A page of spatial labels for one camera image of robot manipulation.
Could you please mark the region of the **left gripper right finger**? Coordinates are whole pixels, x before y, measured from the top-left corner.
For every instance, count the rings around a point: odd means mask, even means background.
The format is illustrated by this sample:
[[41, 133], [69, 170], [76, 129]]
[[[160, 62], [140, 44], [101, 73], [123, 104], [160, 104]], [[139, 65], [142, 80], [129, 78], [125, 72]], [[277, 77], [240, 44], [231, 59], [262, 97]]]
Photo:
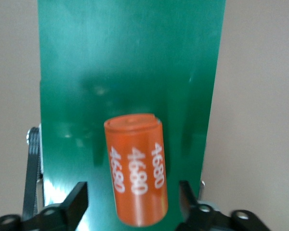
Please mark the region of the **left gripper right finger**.
[[178, 231], [268, 231], [262, 220], [248, 210], [234, 210], [229, 216], [208, 202], [195, 196], [190, 183], [179, 181], [179, 204], [184, 222], [177, 226]]

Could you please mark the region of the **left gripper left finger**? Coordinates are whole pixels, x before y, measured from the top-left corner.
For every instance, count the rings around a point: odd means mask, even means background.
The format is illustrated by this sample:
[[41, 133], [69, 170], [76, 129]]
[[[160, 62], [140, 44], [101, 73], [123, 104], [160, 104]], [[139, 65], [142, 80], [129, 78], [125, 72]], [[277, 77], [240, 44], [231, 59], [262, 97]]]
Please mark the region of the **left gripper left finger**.
[[17, 214], [0, 217], [0, 231], [74, 231], [89, 205], [88, 184], [78, 182], [66, 199], [22, 220]]

